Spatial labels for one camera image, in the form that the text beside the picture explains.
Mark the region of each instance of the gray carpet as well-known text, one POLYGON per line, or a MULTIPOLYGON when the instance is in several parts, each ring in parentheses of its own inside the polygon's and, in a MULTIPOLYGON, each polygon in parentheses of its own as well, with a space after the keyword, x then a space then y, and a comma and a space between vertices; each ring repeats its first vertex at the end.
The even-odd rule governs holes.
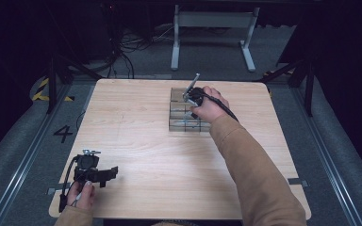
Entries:
MULTIPOLYGON (((133 62, 137 78, 185 80, 200 73, 201 82, 251 81, 260 78, 263 72, 276 69, 280 56, 293 28, 257 28, 252 42, 251 53, 256 65, 255 73, 248 73, 238 41, 243 39, 243 30, 232 29, 219 35, 207 30, 184 31, 181 37, 179 70, 171 71, 173 43, 163 40, 142 51, 127 54, 133 62)), ((128 75, 124 61, 118 59, 109 77, 125 78, 128 75)), ((100 72, 106 76, 108 70, 100 72)), ((312 211, 308 225, 349 225, 337 195, 328 178, 317 152, 318 147, 304 122, 305 114, 299 110, 292 89, 286 85, 286 75, 269 84, 272 101, 284 131, 292 158, 299 176, 307 180, 304 188, 312 211)), ((30 90, 31 95, 41 80, 30 90)), ((46 194, 48 187, 58 183, 76 136, 76 123, 82 121, 82 112, 88 102, 94 82, 86 75, 78 75, 67 95, 74 96, 73 102, 63 102, 53 118, 41 148, 27 174, 21 189, 9 210, 3 217, 2 225, 53 225, 55 219, 48 215, 52 196, 46 194), (61 137, 54 133, 63 126, 70 126, 73 133, 61 143, 61 137)), ((5 192, 12 174, 19 166, 34 135, 45 117, 47 102, 34 102, 32 107, 18 120, 0 144, 0 199, 5 192)), ((315 84, 313 96, 313 121, 332 155, 344 179, 351 198, 362 217, 362 162, 352 143, 337 121, 331 107, 327 104, 320 85, 315 84)), ((94 225, 102 225, 96 219, 94 225)))

